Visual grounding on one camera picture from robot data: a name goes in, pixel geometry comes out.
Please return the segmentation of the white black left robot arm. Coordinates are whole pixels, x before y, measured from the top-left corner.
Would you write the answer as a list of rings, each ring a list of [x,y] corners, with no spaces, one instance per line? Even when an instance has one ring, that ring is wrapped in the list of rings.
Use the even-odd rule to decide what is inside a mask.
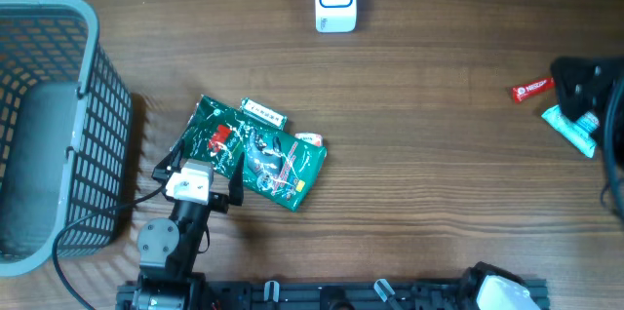
[[[139,274],[136,284],[118,289],[118,309],[209,309],[206,276],[193,271],[203,239],[209,239],[210,213],[227,213],[244,201],[245,156],[240,155],[228,183],[228,193],[211,190],[214,169],[210,163],[183,161],[184,141],[179,140],[152,172],[174,203],[167,218],[149,220],[139,232]]]

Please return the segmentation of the green 3M gloves packet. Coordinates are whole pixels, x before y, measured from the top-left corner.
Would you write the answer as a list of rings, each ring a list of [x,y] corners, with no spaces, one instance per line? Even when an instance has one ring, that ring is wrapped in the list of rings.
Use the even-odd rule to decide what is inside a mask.
[[[231,178],[245,154],[244,186],[295,212],[313,188],[327,157],[315,146],[203,96],[180,139],[184,159],[211,163],[217,174]]]

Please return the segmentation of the teal wet wipes packet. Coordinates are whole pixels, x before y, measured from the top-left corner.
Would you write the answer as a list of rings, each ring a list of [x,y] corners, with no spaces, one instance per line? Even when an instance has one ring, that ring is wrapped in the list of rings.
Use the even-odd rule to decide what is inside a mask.
[[[541,118],[587,158],[594,157],[597,143],[592,138],[592,134],[600,125],[594,113],[589,111],[576,121],[571,121],[566,118],[560,107],[555,105],[544,111]]]

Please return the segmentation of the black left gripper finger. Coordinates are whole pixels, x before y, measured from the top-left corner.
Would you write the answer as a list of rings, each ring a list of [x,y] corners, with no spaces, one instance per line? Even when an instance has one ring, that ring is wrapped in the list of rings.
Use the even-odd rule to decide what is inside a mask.
[[[171,148],[170,152],[153,169],[152,179],[157,182],[168,182],[173,173],[181,170],[181,161],[184,153],[183,139],[179,139]]]
[[[245,154],[242,153],[228,183],[229,204],[242,206],[244,202],[244,165]]]

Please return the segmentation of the red Nescafe stick sachet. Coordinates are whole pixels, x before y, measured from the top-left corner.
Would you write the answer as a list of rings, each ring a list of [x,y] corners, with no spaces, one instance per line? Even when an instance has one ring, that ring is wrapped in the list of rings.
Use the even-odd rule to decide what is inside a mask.
[[[515,103],[521,103],[524,100],[537,96],[541,93],[549,91],[555,87],[553,77],[545,77],[533,80],[527,84],[513,87],[511,89],[512,100]]]

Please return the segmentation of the green white gum pack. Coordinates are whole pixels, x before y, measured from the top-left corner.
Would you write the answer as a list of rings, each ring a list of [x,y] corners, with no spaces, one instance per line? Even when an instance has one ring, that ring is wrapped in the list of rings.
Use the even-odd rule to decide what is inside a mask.
[[[288,123],[288,117],[257,101],[245,97],[241,100],[240,110],[246,115],[272,126],[278,130],[283,130]]]

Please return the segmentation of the orange white small carton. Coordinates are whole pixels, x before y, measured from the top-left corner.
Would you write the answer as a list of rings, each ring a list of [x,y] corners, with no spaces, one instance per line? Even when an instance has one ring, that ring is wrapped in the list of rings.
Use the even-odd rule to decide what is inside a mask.
[[[323,137],[319,134],[315,133],[296,133],[294,135],[296,138],[301,139],[305,142],[308,142],[312,145],[321,147],[323,145]]]

